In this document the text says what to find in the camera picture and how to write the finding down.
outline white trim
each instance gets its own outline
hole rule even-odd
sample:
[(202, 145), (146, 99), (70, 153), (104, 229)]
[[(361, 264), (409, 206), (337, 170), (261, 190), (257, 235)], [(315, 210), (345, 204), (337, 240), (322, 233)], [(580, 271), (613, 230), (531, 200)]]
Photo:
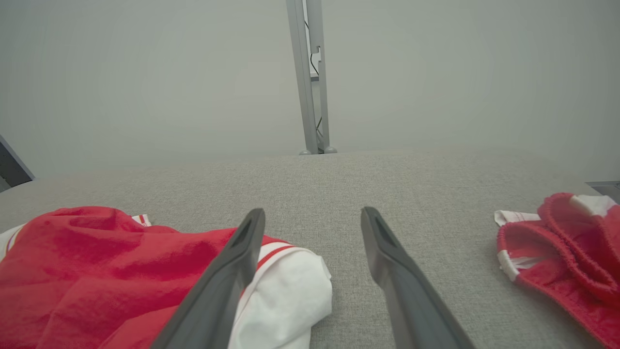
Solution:
[(607, 216), (607, 211), (614, 207), (616, 203), (607, 195), (574, 195), (570, 198), (570, 205), (588, 215)]
[(268, 259), (239, 300), (228, 348), (307, 349), (311, 327), (332, 312), (327, 267), (305, 248), (270, 243), (264, 250)]
[(270, 242), (268, 244), (262, 245), (259, 251), (259, 262), (272, 251), (275, 251), (279, 249), (280, 247), (284, 247), (284, 246), (292, 246), (292, 245), (286, 242)]
[(7, 251), (13, 248), (15, 240), (17, 240), (17, 234), (19, 234), (25, 225), (26, 223), (18, 225), (0, 234), (0, 261), (6, 257)]
[(504, 226), (506, 223), (526, 222), (529, 220), (541, 220), (540, 216), (534, 213), (513, 212), (513, 211), (495, 211), (495, 223)]
[(508, 275), (510, 281), (515, 282), (516, 276), (519, 275), (519, 271), (515, 268), (515, 265), (508, 256), (508, 251), (501, 250), (497, 254), (497, 259), (500, 261), (500, 269)]
[(515, 266), (517, 270), (519, 269), (530, 269), (534, 265), (537, 265), (538, 262), (544, 261), (547, 259), (546, 257), (517, 257), (511, 258), (510, 262)]
[(131, 218), (135, 220), (136, 222), (140, 223), (144, 227), (150, 227), (152, 225), (151, 221), (149, 221), (149, 216), (147, 214), (134, 215)]

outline white stripe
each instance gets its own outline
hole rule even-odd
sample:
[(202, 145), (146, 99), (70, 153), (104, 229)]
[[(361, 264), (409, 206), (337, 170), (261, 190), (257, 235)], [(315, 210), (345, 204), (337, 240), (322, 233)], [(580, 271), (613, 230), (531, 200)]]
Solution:
[(19, 234), (19, 232), (25, 225), (25, 223), (22, 225), (18, 225), (17, 227), (9, 229), (4, 233), (0, 234), (0, 261), (4, 259), (4, 257), (6, 256), (6, 252), (15, 245), (15, 240), (17, 240), (17, 234)]
[(500, 261), (500, 268), (503, 270), (506, 275), (508, 275), (508, 279), (510, 281), (515, 282), (516, 276), (519, 275), (519, 271), (515, 268), (515, 265), (510, 260), (510, 256), (508, 256), (508, 251), (501, 250), (497, 254), (497, 259)]
[(495, 211), (495, 223), (500, 227), (506, 223), (526, 222), (529, 220), (541, 220), (540, 216), (534, 213), (513, 212), (513, 211)]
[(616, 203), (607, 195), (574, 195), (570, 198), (569, 202), (571, 206), (587, 213), (588, 215), (600, 215), (601, 217), (605, 217), (607, 215), (607, 211), (616, 205)]
[(286, 242), (270, 242), (266, 245), (262, 245), (260, 247), (260, 252), (259, 252), (259, 261), (263, 259), (265, 256), (267, 256), (269, 253), (271, 253), (272, 251), (275, 251), (279, 249), (280, 247), (284, 247), (284, 246), (292, 246), (292, 245)]
[[(144, 223), (142, 223), (142, 221), (140, 220), (140, 216), (142, 216), (142, 219), (144, 219)], [(150, 227), (151, 226), (151, 222), (149, 221), (149, 216), (146, 215), (146, 214), (134, 215), (131, 218), (133, 220), (135, 220), (136, 222), (140, 223), (144, 227)]]
[(538, 262), (546, 260), (547, 257), (518, 257), (511, 258), (510, 261), (515, 266), (517, 270), (519, 269), (530, 269), (534, 265), (537, 265)]

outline white wall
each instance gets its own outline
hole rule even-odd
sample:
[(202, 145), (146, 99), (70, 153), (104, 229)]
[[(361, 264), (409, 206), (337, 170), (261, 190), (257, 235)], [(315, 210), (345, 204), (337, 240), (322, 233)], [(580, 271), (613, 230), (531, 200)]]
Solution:
[(0, 134), (37, 177), (305, 149), (284, 0), (4, 0)]
[(508, 146), (620, 179), (617, 0), (323, 0), (323, 13), (339, 152)]

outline clothing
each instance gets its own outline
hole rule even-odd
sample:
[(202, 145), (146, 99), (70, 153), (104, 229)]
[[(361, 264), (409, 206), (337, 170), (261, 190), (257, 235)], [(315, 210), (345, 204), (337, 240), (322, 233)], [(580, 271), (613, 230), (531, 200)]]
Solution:
[(560, 304), (608, 348), (620, 348), (620, 206), (559, 193), (538, 215), (497, 211), (498, 259), (511, 281)]
[[(235, 228), (187, 234), (137, 217), (59, 209), (0, 235), (0, 348), (148, 348)], [(230, 347), (307, 348), (331, 312), (329, 278), (319, 256), (264, 236)]]

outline gray table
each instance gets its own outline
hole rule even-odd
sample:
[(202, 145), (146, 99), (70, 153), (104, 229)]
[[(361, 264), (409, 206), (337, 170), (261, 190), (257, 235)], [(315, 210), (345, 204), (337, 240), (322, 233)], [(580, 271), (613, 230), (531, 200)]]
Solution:
[(559, 306), (512, 284), (495, 256), (495, 210), (535, 212), (561, 191), (596, 194), (547, 160), (509, 150), (287, 156), (38, 179), (0, 193), (0, 230), (97, 205), (202, 232), (263, 207), (267, 235), (322, 255), (332, 273), (334, 311), (313, 328), (312, 347), (391, 348), (360, 232), (360, 209), (374, 206), (477, 347), (592, 348)]

